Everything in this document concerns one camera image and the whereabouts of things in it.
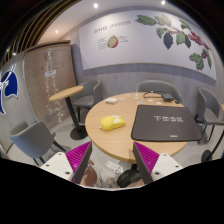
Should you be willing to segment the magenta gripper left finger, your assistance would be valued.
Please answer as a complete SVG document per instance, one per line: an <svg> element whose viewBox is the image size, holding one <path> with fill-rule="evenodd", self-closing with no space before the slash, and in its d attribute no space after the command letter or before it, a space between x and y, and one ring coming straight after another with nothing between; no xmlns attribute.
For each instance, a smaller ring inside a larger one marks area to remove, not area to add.
<svg viewBox="0 0 224 224"><path fill-rule="evenodd" d="M84 143L67 153L58 152L41 169L65 180L79 184L88 166L92 153L92 142Z"/></svg>

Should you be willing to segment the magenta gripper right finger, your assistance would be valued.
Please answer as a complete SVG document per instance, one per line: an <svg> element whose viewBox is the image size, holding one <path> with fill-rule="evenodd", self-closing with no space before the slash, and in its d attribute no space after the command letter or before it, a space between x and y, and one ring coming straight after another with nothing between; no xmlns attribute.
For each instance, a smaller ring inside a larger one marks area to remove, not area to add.
<svg viewBox="0 0 224 224"><path fill-rule="evenodd" d="M169 154L158 154L137 142L133 143L133 154L145 184L159 180L182 169L182 166Z"/></svg>

